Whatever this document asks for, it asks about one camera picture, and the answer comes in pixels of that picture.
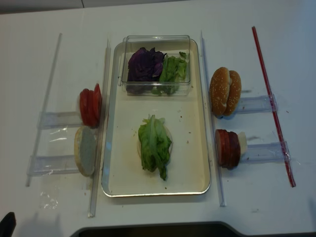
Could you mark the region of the black gloved hand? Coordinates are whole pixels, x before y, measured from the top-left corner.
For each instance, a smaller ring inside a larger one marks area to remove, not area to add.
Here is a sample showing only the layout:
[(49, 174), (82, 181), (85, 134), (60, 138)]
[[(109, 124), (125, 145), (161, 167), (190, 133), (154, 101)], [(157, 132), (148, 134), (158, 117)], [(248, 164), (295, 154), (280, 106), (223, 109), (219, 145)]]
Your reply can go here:
[(0, 237), (12, 237), (15, 227), (15, 214), (14, 212), (9, 212), (0, 222)]

